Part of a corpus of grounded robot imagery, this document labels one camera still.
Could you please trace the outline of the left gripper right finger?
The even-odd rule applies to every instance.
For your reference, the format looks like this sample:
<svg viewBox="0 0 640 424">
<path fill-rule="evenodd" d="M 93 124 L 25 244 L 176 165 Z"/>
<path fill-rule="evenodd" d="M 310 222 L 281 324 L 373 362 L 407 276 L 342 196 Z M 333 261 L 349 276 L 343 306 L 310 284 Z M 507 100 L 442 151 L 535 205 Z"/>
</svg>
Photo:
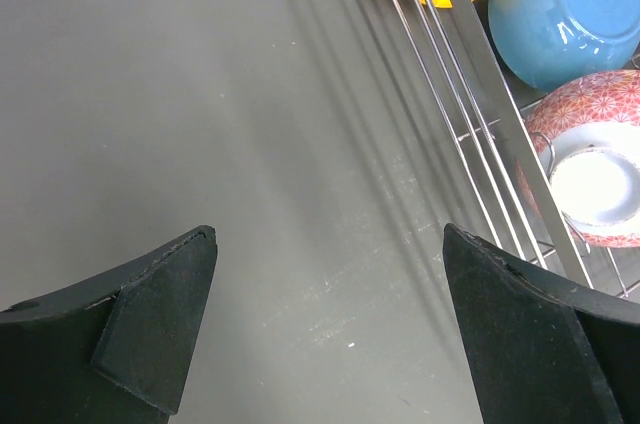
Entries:
<svg viewBox="0 0 640 424">
<path fill-rule="evenodd" d="M 638 304 L 454 224 L 443 261 L 484 422 L 638 422 Z"/>
</svg>

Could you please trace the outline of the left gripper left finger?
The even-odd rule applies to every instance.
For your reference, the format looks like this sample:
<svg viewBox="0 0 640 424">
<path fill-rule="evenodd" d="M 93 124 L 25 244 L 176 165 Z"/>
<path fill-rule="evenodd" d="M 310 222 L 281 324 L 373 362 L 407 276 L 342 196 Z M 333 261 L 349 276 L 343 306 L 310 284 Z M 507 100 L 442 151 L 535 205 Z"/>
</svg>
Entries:
<svg viewBox="0 0 640 424">
<path fill-rule="evenodd" d="M 1 313 L 4 423 L 166 423 L 176 415 L 218 257 L 203 225 Z"/>
</svg>

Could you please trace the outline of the metal wire dish rack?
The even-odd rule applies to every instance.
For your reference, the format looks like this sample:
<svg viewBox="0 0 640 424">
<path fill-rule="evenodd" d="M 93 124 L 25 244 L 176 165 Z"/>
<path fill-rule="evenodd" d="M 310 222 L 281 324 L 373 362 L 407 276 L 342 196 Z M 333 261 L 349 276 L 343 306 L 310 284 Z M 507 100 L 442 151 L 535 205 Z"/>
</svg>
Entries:
<svg viewBox="0 0 640 424">
<path fill-rule="evenodd" d="M 390 0 L 464 172 L 462 189 L 498 247 L 620 298 L 639 297 L 639 250 L 587 246 L 553 204 L 515 95 L 471 0 Z"/>
</svg>

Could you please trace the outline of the blue bowl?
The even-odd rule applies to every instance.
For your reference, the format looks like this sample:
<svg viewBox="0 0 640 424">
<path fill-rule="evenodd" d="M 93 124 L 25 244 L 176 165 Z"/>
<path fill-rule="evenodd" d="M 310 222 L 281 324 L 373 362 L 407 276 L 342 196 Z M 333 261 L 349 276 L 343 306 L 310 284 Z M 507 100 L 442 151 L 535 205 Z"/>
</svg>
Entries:
<svg viewBox="0 0 640 424">
<path fill-rule="evenodd" d="M 622 68 L 639 45 L 639 0 L 488 0 L 495 48 L 543 92 Z"/>
</svg>

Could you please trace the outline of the black white patterned bowl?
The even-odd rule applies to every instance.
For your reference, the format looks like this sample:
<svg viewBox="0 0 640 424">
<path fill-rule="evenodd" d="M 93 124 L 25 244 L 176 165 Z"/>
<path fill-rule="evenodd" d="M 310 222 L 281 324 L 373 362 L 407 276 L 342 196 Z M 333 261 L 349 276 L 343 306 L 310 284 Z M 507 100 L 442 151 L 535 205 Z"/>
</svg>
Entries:
<svg viewBox="0 0 640 424">
<path fill-rule="evenodd" d="M 638 246 L 638 71 L 598 72 L 562 85 L 525 128 L 572 233 L 593 246 Z"/>
</svg>

